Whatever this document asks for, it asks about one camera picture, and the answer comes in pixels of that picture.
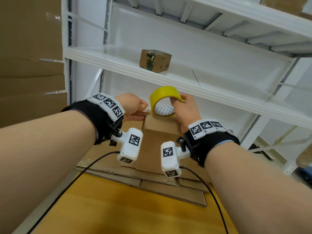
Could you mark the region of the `person's right hand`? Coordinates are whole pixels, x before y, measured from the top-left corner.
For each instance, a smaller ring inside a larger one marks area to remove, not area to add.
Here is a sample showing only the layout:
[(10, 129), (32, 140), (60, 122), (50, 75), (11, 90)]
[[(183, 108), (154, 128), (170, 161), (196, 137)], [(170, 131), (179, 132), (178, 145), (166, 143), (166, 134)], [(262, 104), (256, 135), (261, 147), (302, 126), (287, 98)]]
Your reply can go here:
[(188, 131), (188, 125), (202, 119), (199, 108), (190, 94), (180, 94), (183, 102), (181, 106), (174, 106), (175, 116), (177, 121), (181, 124), (181, 133)]

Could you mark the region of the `person's left hand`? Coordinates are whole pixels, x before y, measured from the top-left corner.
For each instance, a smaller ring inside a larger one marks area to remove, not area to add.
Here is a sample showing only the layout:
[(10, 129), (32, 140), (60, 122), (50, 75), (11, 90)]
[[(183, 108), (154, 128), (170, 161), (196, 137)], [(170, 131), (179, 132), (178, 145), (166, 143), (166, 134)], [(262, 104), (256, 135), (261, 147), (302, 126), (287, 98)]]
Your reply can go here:
[(132, 93), (121, 94), (116, 96), (115, 99), (119, 101), (125, 110), (125, 113), (132, 114), (137, 111), (146, 111), (146, 108), (148, 107), (147, 102)]

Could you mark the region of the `yellow tape roll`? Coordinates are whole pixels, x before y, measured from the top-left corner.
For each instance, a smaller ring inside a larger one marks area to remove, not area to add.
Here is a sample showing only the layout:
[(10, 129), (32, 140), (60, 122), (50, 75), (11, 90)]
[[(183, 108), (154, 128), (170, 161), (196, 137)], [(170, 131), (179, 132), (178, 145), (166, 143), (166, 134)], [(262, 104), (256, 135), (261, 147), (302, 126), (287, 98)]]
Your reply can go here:
[(152, 114), (159, 115), (162, 117), (170, 117), (175, 115), (175, 109), (174, 106), (172, 106), (172, 104), (166, 106), (157, 106), (157, 104), (165, 98), (175, 98), (183, 103), (181, 95), (175, 87), (162, 86), (156, 89), (150, 95), (150, 106)]

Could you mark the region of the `plain brown cardboard box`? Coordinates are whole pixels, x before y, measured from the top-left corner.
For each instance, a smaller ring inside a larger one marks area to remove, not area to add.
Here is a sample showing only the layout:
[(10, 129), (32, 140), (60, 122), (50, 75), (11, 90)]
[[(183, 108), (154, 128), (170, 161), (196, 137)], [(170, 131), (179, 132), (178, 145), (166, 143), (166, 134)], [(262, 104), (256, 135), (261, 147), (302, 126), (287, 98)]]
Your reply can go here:
[(121, 166), (134, 168), (139, 171), (162, 174), (161, 169), (161, 145), (164, 142), (173, 141), (181, 136), (181, 124), (176, 116), (158, 116), (148, 114), (144, 121), (127, 121), (123, 123), (122, 130), (127, 132), (129, 128), (137, 128), (143, 133), (139, 155), (131, 164), (120, 162)]

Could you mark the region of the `person's left forearm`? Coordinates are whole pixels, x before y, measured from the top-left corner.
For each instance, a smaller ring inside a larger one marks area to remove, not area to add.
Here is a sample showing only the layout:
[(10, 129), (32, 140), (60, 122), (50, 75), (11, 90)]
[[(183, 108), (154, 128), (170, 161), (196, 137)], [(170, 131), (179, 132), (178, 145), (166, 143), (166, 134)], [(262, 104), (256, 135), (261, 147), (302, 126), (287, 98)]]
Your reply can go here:
[(96, 141), (77, 110), (0, 129), (0, 234), (11, 234)]

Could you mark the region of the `person's right forearm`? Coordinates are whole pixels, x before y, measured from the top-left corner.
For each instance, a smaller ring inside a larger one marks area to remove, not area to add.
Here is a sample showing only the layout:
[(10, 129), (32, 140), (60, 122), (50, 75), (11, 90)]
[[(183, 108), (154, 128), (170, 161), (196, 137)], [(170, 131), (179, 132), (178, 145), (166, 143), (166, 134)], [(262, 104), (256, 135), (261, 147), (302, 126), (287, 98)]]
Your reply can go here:
[(234, 142), (204, 163), (239, 234), (312, 234), (312, 189)]

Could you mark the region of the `white left marker band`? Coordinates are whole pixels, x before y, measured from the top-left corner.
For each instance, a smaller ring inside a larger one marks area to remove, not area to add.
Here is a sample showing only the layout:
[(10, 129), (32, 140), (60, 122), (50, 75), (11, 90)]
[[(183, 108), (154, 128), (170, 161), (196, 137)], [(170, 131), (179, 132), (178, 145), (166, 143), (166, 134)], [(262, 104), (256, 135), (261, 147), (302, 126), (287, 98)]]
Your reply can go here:
[(98, 93), (94, 96), (88, 97), (87, 100), (100, 106), (113, 122), (118, 121), (125, 113), (125, 110), (119, 101), (108, 94)]

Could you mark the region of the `white marker band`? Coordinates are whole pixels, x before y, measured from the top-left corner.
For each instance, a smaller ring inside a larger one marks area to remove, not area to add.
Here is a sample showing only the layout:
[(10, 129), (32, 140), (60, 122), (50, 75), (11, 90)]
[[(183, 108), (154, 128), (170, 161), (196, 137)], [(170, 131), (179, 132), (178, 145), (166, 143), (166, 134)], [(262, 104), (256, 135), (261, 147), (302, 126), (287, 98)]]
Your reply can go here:
[(100, 106), (113, 122), (118, 121), (125, 113), (125, 110), (119, 101), (108, 94), (98, 93), (94, 96), (88, 97), (87, 100)]
[(231, 130), (221, 125), (216, 119), (200, 119), (188, 125), (188, 128), (194, 140), (215, 132), (228, 132), (230, 135), (233, 135)]

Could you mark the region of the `white right marker band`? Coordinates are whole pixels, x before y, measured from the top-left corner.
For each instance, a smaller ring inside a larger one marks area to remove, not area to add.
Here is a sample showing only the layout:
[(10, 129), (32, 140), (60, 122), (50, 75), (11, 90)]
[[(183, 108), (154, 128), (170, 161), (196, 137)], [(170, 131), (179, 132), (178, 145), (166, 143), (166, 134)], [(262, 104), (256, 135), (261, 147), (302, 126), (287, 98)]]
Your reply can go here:
[(188, 125), (188, 128), (194, 140), (215, 132), (228, 132), (230, 135), (233, 135), (231, 130), (221, 125), (216, 119), (200, 119)]

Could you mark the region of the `small green-printed cardboard box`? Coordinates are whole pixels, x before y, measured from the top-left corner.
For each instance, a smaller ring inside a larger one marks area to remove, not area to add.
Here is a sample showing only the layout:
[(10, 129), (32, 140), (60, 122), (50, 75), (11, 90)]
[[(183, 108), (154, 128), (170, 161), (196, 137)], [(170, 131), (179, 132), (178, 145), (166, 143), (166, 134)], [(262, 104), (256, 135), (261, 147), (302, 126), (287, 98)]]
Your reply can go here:
[(158, 50), (142, 50), (139, 66), (155, 73), (169, 69), (172, 55)]

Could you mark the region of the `white metal shelf unit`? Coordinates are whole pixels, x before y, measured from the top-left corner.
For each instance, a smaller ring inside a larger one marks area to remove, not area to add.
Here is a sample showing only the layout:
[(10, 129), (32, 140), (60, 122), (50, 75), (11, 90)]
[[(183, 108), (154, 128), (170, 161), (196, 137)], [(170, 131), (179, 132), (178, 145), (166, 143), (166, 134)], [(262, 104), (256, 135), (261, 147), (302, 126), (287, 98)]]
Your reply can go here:
[[(65, 58), (312, 129), (312, 116), (274, 90), (295, 58), (312, 56), (312, 22), (247, 0), (111, 0), (108, 43)], [(172, 55), (160, 73), (142, 50)]]

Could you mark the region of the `flat cardboard sheets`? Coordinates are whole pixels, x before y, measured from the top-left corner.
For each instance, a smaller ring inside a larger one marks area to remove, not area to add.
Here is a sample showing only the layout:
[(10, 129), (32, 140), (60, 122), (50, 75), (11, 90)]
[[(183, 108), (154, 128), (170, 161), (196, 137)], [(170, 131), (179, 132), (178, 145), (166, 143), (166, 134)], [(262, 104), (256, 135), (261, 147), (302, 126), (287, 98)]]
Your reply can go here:
[[(122, 126), (122, 130), (127, 132), (129, 128), (141, 129), (143, 121), (128, 121)], [(109, 142), (103, 142), (95, 145), (76, 165), (76, 169), (83, 171), (91, 163), (100, 156), (100, 152), (104, 154), (119, 150), (120, 144), (116, 147), (109, 146)], [(116, 181), (121, 184), (143, 189), (162, 196), (170, 197), (186, 203), (197, 205), (203, 208), (207, 207), (205, 193), (209, 193), (207, 187), (198, 179), (189, 180), (184, 178), (167, 178), (162, 174), (150, 173), (136, 169), (136, 161), (131, 164), (117, 160), (117, 154), (108, 155), (94, 165), (92, 165), (85, 173), (94, 176), (103, 177), (105, 179)]]

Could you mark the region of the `large stacked cardboard boxes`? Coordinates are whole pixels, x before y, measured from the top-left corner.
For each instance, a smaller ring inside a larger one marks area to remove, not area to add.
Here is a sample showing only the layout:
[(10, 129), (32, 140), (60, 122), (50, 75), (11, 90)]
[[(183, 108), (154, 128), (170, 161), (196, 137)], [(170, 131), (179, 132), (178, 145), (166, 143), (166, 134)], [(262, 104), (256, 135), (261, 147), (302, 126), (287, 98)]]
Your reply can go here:
[(0, 128), (67, 102), (61, 0), (0, 0)]

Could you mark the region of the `cardboard box on shelf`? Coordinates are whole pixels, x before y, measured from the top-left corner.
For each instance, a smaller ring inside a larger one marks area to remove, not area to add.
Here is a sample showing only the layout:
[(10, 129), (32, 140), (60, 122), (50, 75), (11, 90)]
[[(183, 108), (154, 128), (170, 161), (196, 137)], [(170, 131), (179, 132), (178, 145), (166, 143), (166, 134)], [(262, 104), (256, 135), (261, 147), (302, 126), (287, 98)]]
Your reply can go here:
[(312, 21), (312, 10), (304, 11), (307, 3), (311, 4), (312, 7), (312, 0), (260, 0), (259, 2), (260, 5)]

